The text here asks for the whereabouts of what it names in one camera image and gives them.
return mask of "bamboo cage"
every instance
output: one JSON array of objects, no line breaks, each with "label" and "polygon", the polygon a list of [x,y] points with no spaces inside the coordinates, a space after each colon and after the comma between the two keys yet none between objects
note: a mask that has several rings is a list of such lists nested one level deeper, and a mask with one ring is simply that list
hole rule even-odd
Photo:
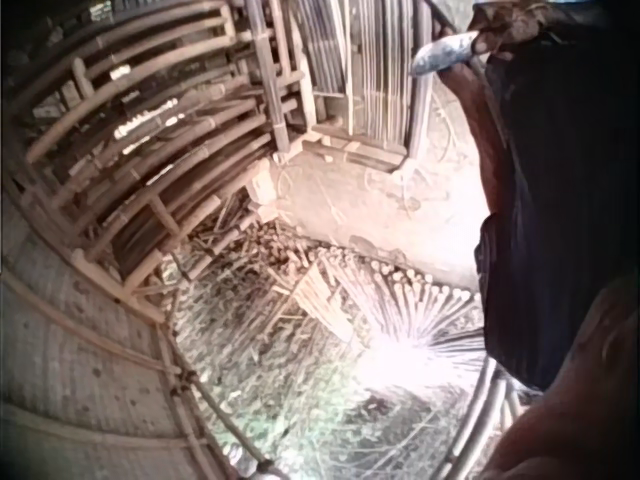
[{"label": "bamboo cage", "polygon": [[[15,303],[12,321],[21,318],[18,308],[28,308],[74,342],[158,376],[156,400],[171,416],[164,436],[123,433],[110,430],[117,419],[98,425],[65,418],[64,409],[29,411],[16,394],[15,404],[3,403],[3,422],[101,448],[166,449],[184,467],[166,478],[184,471],[238,478],[212,433],[217,419],[256,461],[248,474],[287,478],[279,459],[257,447],[196,378],[174,338],[180,327],[174,316],[185,308],[179,301],[194,285],[213,274],[221,284],[243,272],[262,282],[239,294],[245,304],[257,300],[242,312],[246,328],[229,343],[243,361],[256,355],[256,338],[279,334],[295,310],[315,321],[311,336],[330,334],[345,350],[409,345],[427,352],[418,359],[425,365],[452,366],[452,384],[468,384],[481,372],[434,478],[466,475],[500,413],[505,425],[521,413],[516,387],[502,372],[493,375],[485,358],[477,295],[283,234],[280,223],[270,222],[273,198],[255,187],[274,160],[286,163],[302,150],[410,176],[427,148],[431,79],[410,79],[408,71],[429,25],[421,0],[111,0],[108,6],[94,0],[26,32],[29,62],[3,72],[3,203],[11,205],[16,232],[35,232],[24,235],[44,258],[39,267],[59,260],[64,288],[86,288],[87,298],[125,319],[131,332],[139,327],[146,343],[135,343],[132,333],[97,333],[98,322],[83,324],[86,312],[77,302],[47,297],[51,288],[6,250],[2,281]],[[374,153],[359,151],[361,145]],[[10,246],[19,251],[13,235]],[[177,265],[177,278],[161,278],[166,264],[193,245],[196,261]],[[370,334],[358,335],[354,312]],[[16,345],[26,343],[16,333]],[[120,396],[116,383],[106,391]],[[68,393],[47,395],[63,402],[57,397]],[[118,410],[109,408],[109,415]],[[285,416],[277,416],[278,425]],[[137,471],[153,470],[153,461],[143,460]]]}]

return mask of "wooden post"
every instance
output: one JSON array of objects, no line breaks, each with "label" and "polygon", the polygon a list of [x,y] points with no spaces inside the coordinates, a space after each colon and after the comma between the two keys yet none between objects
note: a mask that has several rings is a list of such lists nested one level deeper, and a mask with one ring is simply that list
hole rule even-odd
[{"label": "wooden post", "polygon": [[269,44],[269,34],[267,24],[264,19],[264,12],[260,0],[246,0],[245,6],[251,24],[251,32],[256,46],[256,55],[260,66],[262,85],[264,86],[267,105],[273,123],[273,133],[276,145],[280,153],[288,153],[291,145],[289,134],[284,120],[280,94],[276,85],[276,69],[273,64],[273,55]]}]

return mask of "dark clothing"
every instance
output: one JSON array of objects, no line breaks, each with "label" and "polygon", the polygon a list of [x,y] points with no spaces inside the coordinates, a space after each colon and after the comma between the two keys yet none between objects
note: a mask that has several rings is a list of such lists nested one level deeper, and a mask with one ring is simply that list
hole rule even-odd
[{"label": "dark clothing", "polygon": [[487,67],[514,178],[476,249],[485,342],[542,390],[597,293],[637,266],[637,65],[615,39],[583,34],[537,39]]}]

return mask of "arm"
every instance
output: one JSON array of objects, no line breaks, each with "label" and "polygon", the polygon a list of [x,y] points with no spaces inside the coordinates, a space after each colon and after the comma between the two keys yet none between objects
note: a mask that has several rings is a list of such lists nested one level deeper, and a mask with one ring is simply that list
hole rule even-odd
[{"label": "arm", "polygon": [[480,181],[490,213],[500,211],[511,183],[511,162],[493,121],[480,80],[466,65],[440,72],[440,79],[458,98],[480,157]]}]

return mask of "dirt ground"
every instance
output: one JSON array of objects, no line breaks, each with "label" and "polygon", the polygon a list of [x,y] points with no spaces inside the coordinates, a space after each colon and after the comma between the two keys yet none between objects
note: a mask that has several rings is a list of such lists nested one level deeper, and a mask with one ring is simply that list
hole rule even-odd
[{"label": "dirt ground", "polygon": [[429,147],[406,187],[303,152],[274,170],[282,217],[303,235],[475,289],[473,250],[487,215],[478,153],[455,97],[434,82]]}]

